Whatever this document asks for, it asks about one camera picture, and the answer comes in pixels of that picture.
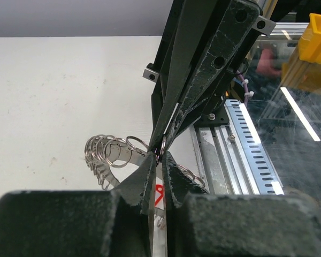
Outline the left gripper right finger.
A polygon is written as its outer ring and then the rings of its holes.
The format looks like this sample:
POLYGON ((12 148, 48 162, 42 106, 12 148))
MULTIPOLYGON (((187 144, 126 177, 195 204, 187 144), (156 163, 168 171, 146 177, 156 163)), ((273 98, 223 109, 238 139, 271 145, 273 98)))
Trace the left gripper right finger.
POLYGON ((321 219, 304 198, 208 194, 162 158, 168 256, 321 256, 321 219))

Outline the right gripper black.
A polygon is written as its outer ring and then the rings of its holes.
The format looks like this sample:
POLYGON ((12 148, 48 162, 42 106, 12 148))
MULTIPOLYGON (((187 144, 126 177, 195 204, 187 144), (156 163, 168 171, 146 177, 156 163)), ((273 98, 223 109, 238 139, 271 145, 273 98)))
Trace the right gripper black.
POLYGON ((247 53, 275 25, 256 1, 174 1, 144 73, 155 82, 148 150, 169 149, 202 116, 220 109, 247 53))

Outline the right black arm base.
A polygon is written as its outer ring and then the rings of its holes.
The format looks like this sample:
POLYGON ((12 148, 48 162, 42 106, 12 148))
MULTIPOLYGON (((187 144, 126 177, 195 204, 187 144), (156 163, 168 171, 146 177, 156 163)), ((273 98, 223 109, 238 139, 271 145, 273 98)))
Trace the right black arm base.
POLYGON ((230 123, 230 119, 225 109, 226 100, 222 100, 218 107, 208 115, 202 115, 194 124, 195 127, 220 127, 230 123))

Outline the metal disc with keyrings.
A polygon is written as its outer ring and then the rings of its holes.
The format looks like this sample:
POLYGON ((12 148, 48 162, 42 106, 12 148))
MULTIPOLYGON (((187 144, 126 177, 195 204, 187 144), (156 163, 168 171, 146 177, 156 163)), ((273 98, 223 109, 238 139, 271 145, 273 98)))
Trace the metal disc with keyrings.
POLYGON ((202 225, 193 214, 197 197, 206 195, 204 182, 177 164, 165 151, 150 152, 135 138, 99 134, 85 144, 87 166, 116 200, 110 211, 101 248, 104 256, 152 256, 154 219, 166 231, 167 256, 202 256, 202 225), (155 207, 155 187, 164 197, 155 207))

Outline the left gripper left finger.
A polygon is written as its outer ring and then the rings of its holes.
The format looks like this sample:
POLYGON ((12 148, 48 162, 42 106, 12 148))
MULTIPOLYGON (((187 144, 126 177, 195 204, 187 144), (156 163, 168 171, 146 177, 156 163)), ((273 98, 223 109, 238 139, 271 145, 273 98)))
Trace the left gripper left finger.
POLYGON ((152 256, 156 156, 109 191, 0 198, 0 256, 152 256))

